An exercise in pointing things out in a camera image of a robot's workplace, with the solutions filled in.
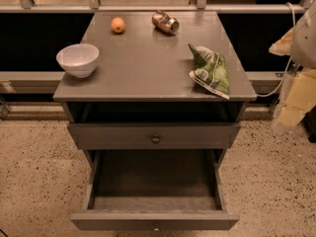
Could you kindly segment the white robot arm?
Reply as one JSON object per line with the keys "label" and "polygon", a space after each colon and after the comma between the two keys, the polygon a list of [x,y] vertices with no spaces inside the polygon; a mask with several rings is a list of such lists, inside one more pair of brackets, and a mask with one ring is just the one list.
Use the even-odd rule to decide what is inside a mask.
{"label": "white robot arm", "polygon": [[303,67],[286,76],[274,112],[274,129],[284,132],[297,126],[316,107],[316,2],[278,41],[269,53],[284,56]]}

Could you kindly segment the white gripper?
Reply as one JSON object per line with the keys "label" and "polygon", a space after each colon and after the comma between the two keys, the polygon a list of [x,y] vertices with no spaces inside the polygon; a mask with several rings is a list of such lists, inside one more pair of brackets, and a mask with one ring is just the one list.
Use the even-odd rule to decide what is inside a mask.
{"label": "white gripper", "polygon": [[[273,43],[269,53],[290,55],[293,32],[294,28],[291,28]],[[288,132],[316,106],[316,69],[304,68],[294,77],[285,103],[289,107],[277,105],[274,111],[273,129],[276,132]]]}

